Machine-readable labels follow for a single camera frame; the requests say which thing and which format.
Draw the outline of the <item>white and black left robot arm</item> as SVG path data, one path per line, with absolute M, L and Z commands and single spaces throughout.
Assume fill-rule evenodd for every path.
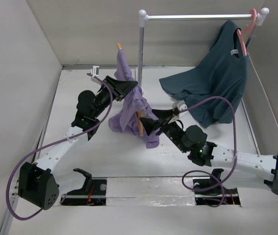
M 18 195 L 43 209 L 50 209 L 59 195 L 77 190 L 86 194 L 91 190 L 92 176 L 76 167 L 70 173 L 57 169 L 64 160 L 72 157 L 75 150 L 86 144 L 97 132 L 98 116 L 111 107 L 114 100 L 122 101 L 136 86 L 137 81 L 118 81 L 106 76 L 97 94 L 90 90 L 78 96 L 77 112 L 71 127 L 61 143 L 34 163 L 24 163 L 19 173 Z

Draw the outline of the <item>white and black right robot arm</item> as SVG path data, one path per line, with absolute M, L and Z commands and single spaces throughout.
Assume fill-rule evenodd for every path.
M 235 152 L 207 141 L 207 135 L 197 125 L 183 129 L 174 118 L 178 109 L 153 110 L 157 119 L 142 117 L 140 121 L 148 135 L 165 134 L 187 158 L 198 166 L 212 167 L 215 176 L 204 183 L 213 192 L 224 188 L 262 188 L 278 195 L 278 153 L 258 155 Z

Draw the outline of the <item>purple t shirt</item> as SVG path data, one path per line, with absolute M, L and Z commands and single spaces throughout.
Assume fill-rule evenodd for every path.
M 114 73 L 118 81 L 135 81 L 132 76 L 132 71 L 129 67 L 126 55 L 122 49 L 117 53 L 117 70 Z M 136 113 L 143 111 L 148 118 L 156 120 L 156 116 L 152 113 L 152 108 L 147 100 L 143 97 L 142 89 L 137 85 L 123 100 L 121 111 L 109 118 L 109 128 L 118 133 L 125 133 L 137 136 L 140 140 L 145 142 L 147 149 L 156 148 L 160 144 L 159 136 L 155 134 L 147 135 L 143 132 L 140 135 L 138 127 L 138 118 Z

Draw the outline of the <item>wooden clothes hanger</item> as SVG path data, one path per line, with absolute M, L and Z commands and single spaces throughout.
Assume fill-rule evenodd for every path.
M 144 110 L 141 110 L 141 111 L 138 111 L 135 113 L 135 119 L 136 119 L 136 122 L 137 122 L 137 125 L 138 125 L 138 129 L 139 129 L 139 135 L 141 137 L 143 137 L 143 124 L 141 123 L 140 121 L 140 117 L 143 117 L 144 116 Z

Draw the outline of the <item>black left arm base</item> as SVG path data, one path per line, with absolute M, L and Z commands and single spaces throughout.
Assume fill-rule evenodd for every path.
M 84 176 L 85 181 L 80 188 L 63 194 L 60 204 L 63 206 L 105 206 L 107 178 L 93 178 L 90 173 L 79 168 L 73 171 Z

